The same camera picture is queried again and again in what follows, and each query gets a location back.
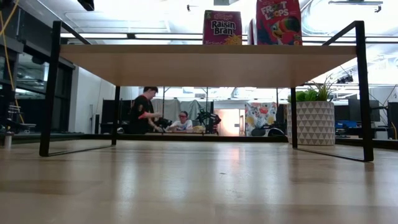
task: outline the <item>toucan cartoon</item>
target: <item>toucan cartoon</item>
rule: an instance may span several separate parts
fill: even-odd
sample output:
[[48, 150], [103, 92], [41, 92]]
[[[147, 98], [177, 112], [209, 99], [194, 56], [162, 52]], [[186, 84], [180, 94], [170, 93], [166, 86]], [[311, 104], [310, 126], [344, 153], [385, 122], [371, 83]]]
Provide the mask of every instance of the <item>toucan cartoon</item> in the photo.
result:
[[[282, 45], [282, 37], [287, 32], [300, 32], [300, 21], [296, 17], [289, 16], [271, 25], [271, 34], [277, 39], [277, 42], [271, 40], [267, 30], [264, 28], [262, 21], [261, 29], [258, 30], [258, 36], [259, 40], [264, 44]], [[289, 42], [288, 45], [293, 45], [293, 43], [294, 40]]]

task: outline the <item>yellow cable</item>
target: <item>yellow cable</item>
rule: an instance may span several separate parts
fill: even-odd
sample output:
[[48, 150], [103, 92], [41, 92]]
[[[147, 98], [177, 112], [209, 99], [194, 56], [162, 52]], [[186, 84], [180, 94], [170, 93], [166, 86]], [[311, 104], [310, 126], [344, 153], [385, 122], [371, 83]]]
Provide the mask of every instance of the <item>yellow cable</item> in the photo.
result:
[[392, 127], [394, 128], [394, 132], [396, 134], [396, 140], [397, 140], [397, 128], [396, 128], [396, 126], [394, 125], [393, 122], [391, 122], [391, 124], [392, 124]]
[[8, 19], [6, 20], [5, 25], [1, 25], [2, 30], [0, 31], [0, 35], [2, 35], [2, 34], [6, 31], [6, 27], [8, 26], [8, 23], [10, 22], [12, 15], [14, 15], [15, 10], [17, 9], [18, 2], [19, 2], [19, 0], [16, 0], [16, 1], [15, 1], [15, 5], [14, 5], [14, 7], [12, 8], [12, 11], [11, 11], [10, 16], [9, 16]]
[[[13, 15], [14, 12], [15, 12], [15, 10], [12, 10], [12, 12], [11, 12], [10, 16], [8, 17], [8, 20], [7, 20], [7, 21], [9, 21], [9, 19], [12, 17], [12, 15]], [[3, 21], [3, 19], [2, 19], [2, 12], [1, 12], [1, 11], [0, 11], [0, 20], [1, 20], [1, 27], [2, 27], [2, 31], [1, 31], [1, 33], [0, 33], [0, 35], [1, 35], [1, 34], [4, 33], [4, 30], [6, 30], [6, 26], [7, 26], [7, 24], [4, 25], [4, 21]], [[5, 53], [6, 53], [6, 62], [7, 62], [7, 68], [8, 68], [8, 75], [10, 76], [11, 88], [12, 88], [13, 91], [15, 91], [14, 82], [12, 81], [12, 73], [11, 73], [10, 61], [9, 61], [9, 57], [8, 57], [6, 36], [3, 35], [2, 37], [3, 37], [3, 41], [4, 41], [4, 51], [5, 51]], [[20, 117], [20, 119], [21, 119], [21, 121], [22, 121], [22, 124], [24, 124], [25, 121], [24, 121], [24, 119], [23, 119], [23, 117], [22, 117], [22, 115], [21, 115], [21, 111], [20, 111], [20, 109], [19, 109], [19, 104], [18, 104], [17, 98], [15, 98], [15, 104], [17, 105], [19, 117]]]

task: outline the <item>cereal box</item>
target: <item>cereal box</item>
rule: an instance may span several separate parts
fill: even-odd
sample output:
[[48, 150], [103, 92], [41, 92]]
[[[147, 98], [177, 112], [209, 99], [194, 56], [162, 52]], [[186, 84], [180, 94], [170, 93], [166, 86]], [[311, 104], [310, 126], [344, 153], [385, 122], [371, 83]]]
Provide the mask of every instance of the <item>cereal box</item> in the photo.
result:
[[248, 45], [254, 45], [253, 20], [250, 20], [248, 29]]
[[302, 45], [299, 0], [257, 0], [254, 44]]
[[241, 13], [206, 10], [203, 44], [242, 45]]

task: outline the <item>computer monitor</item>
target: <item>computer monitor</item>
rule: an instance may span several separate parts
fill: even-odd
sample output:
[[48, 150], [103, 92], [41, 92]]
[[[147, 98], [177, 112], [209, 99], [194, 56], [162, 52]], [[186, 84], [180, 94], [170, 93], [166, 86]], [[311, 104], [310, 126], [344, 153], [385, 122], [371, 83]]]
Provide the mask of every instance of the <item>computer monitor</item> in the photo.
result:
[[335, 106], [335, 121], [349, 121], [349, 106]]
[[[377, 100], [370, 100], [370, 112], [371, 112], [371, 121], [380, 121], [380, 109], [374, 109], [379, 107], [379, 102]], [[350, 121], [361, 121], [361, 103], [360, 100], [349, 99], [349, 120]]]

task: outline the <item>black metal table frame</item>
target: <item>black metal table frame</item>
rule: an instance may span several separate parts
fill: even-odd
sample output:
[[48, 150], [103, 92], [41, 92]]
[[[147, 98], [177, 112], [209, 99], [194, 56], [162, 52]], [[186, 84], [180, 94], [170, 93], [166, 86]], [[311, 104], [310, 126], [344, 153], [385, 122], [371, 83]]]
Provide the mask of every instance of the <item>black metal table frame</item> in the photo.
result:
[[[94, 149], [102, 149], [106, 147], [111, 147], [116, 145], [116, 140], [118, 138], [117, 128], [118, 128], [118, 111], [119, 111], [119, 97], [120, 97], [120, 86], [116, 87], [115, 97], [114, 97], [114, 120], [111, 136], [111, 145], [92, 147], [89, 149], [76, 150], [76, 151], [63, 151], [50, 153], [50, 135], [51, 135], [51, 125], [52, 125], [52, 113], [55, 95], [55, 83], [57, 81], [58, 63], [60, 57], [61, 49], [61, 29], [64, 28], [69, 33], [73, 34], [78, 40], [84, 44], [91, 44], [85, 38], [83, 38], [79, 33], [74, 31], [70, 26], [62, 21], [54, 21], [52, 27], [52, 48], [50, 55], [50, 67], [49, 67], [49, 77], [47, 80], [47, 89], [45, 94], [45, 123], [40, 136], [40, 156], [57, 156], [61, 154], [68, 154], [74, 152], [89, 151]], [[343, 35], [345, 35], [350, 30], [355, 29], [356, 37], [356, 56], [358, 61], [358, 77], [359, 77], [359, 96], [361, 103], [361, 119], [362, 119], [362, 130], [363, 130], [363, 159], [339, 156], [334, 154], [329, 154], [325, 152], [318, 152], [306, 149], [300, 149], [297, 145], [297, 111], [296, 111], [296, 91], [295, 88], [291, 88], [291, 100], [292, 100], [292, 146], [293, 149], [305, 152], [312, 152], [317, 154], [323, 154], [328, 156], [340, 157], [344, 159], [351, 159], [354, 161], [370, 162], [373, 161], [373, 146], [371, 137], [371, 117], [370, 117], [370, 105], [369, 105], [369, 87], [368, 87], [368, 65], [366, 61], [366, 38], [365, 38], [365, 26], [363, 21], [354, 21], [349, 26], [344, 28], [342, 31], [337, 33], [330, 40], [325, 42], [323, 45], [330, 45]]]

